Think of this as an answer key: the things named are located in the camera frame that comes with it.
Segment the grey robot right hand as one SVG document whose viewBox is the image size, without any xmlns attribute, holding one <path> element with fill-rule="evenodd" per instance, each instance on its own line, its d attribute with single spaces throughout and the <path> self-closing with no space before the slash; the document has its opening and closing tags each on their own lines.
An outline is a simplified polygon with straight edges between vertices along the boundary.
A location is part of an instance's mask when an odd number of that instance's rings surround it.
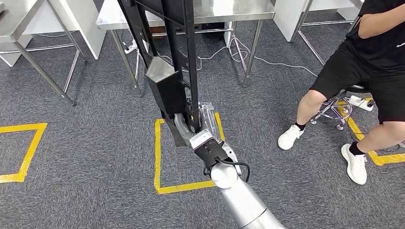
<svg viewBox="0 0 405 229">
<path fill-rule="evenodd" d="M 212 103 L 199 103 L 199 117 L 201 123 L 201 129 L 208 129 L 214 139 L 220 144 L 223 144 L 223 140 L 220 136 L 219 125 L 214 115 L 214 109 Z M 186 125 L 183 114 L 177 113 L 174 115 L 175 126 L 187 147 L 190 147 L 190 139 L 196 134 L 190 130 Z"/>
</svg>

